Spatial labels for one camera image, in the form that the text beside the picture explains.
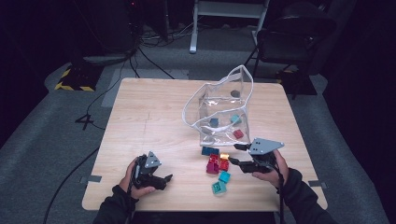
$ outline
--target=black chair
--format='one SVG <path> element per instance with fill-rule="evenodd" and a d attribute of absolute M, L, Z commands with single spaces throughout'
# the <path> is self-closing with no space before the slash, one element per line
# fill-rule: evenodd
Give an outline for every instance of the black chair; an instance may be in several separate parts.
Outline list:
<path fill-rule="evenodd" d="M 257 34 L 256 48 L 251 52 L 245 66 L 256 59 L 253 78 L 259 61 L 264 63 L 295 65 L 297 81 L 292 99 L 298 94 L 304 80 L 309 78 L 308 68 L 323 39 L 333 33 L 336 22 L 320 7 L 309 2 L 298 2 L 283 9 L 282 17 L 272 21 L 266 29 Z"/>

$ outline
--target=sleeve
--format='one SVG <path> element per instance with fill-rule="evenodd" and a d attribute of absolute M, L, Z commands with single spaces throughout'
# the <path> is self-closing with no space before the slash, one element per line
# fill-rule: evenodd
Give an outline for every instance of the sleeve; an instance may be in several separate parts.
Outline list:
<path fill-rule="evenodd" d="M 286 206 L 297 223 L 329 224 L 337 223 L 332 216 L 318 204 L 318 195 L 303 181 L 302 174 L 289 170 L 289 178 L 283 187 Z"/>
<path fill-rule="evenodd" d="M 129 196 L 118 185 L 112 190 L 113 196 L 105 198 L 105 201 L 102 202 L 93 224 L 124 224 L 129 212 L 133 212 L 135 210 L 134 205 L 139 200 Z"/>

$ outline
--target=white stand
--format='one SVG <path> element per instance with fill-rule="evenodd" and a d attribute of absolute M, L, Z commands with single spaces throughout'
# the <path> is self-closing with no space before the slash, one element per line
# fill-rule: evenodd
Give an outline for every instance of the white stand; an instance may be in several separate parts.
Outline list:
<path fill-rule="evenodd" d="M 269 1 L 265 0 L 263 4 L 244 4 L 195 0 L 190 53 L 197 51 L 198 15 L 259 19 L 256 31 L 252 31 L 254 41 L 257 44 L 256 34 L 262 28 Z"/>

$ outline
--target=person's arm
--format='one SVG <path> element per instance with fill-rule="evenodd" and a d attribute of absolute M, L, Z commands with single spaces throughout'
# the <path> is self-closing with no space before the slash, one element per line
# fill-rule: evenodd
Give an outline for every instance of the person's arm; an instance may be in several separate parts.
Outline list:
<path fill-rule="evenodd" d="M 289 207 L 297 223 L 301 224 L 327 224 L 336 223 L 330 214 L 318 204 L 318 195 L 303 181 L 300 172 L 290 169 L 285 159 L 278 150 L 274 150 L 277 168 L 284 177 L 283 196 L 285 204 Z M 279 188 L 279 175 L 273 170 L 270 173 L 252 173 L 254 177 L 270 182 Z"/>
<path fill-rule="evenodd" d="M 302 180 L 302 174 L 289 168 L 288 182 L 283 187 L 286 206 L 297 223 L 336 223 L 318 204 L 318 195 Z"/>
<path fill-rule="evenodd" d="M 94 224 L 124 224 L 127 217 L 135 210 L 134 205 L 139 201 L 139 198 L 155 190 L 154 187 L 137 189 L 132 186 L 131 195 L 127 194 L 134 162 L 135 160 L 129 164 L 125 177 L 112 189 L 113 195 L 105 198 L 105 201 L 100 205 L 98 214 L 93 221 Z"/>

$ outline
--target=clear plastic bag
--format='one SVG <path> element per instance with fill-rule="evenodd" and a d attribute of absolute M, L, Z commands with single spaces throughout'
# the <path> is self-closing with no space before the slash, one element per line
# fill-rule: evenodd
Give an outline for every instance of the clear plastic bag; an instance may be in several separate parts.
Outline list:
<path fill-rule="evenodd" d="M 204 84 L 186 103 L 183 121 L 200 133 L 201 146 L 250 144 L 248 100 L 253 78 L 244 65 L 217 83 Z"/>

